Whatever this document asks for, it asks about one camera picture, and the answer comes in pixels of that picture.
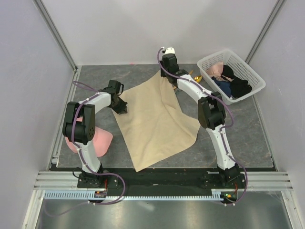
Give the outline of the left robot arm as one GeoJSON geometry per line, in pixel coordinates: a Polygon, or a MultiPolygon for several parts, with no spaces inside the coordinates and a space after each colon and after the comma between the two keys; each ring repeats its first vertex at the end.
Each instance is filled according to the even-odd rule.
{"type": "Polygon", "coordinates": [[[99,157],[108,151],[113,135],[96,126],[96,114],[104,108],[119,115],[127,113],[127,102],[120,97],[124,84],[109,80],[108,86],[100,90],[78,81],[73,84],[94,92],[94,95],[80,102],[67,103],[62,134],[70,149],[78,153],[82,170],[90,173],[88,182],[93,187],[101,187],[105,177],[99,157]]]}

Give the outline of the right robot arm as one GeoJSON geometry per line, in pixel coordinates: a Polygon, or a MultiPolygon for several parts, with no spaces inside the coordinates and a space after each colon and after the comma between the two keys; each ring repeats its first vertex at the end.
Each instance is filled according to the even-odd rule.
{"type": "Polygon", "coordinates": [[[190,74],[179,68],[173,48],[161,48],[157,54],[157,61],[161,68],[161,76],[187,93],[197,103],[197,118],[212,141],[217,158],[217,166],[220,172],[218,182],[222,187],[228,188],[235,183],[232,172],[238,170],[238,164],[234,159],[225,132],[225,117],[229,110],[222,101],[220,93],[213,93],[199,85],[190,74]]]}

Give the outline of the beige cloth napkin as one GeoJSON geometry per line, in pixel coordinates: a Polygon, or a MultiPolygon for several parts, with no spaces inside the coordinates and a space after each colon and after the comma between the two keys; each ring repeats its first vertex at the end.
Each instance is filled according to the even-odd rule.
{"type": "Polygon", "coordinates": [[[127,113],[115,114],[135,171],[190,148],[200,124],[184,114],[173,86],[157,72],[120,96],[127,113]]]}

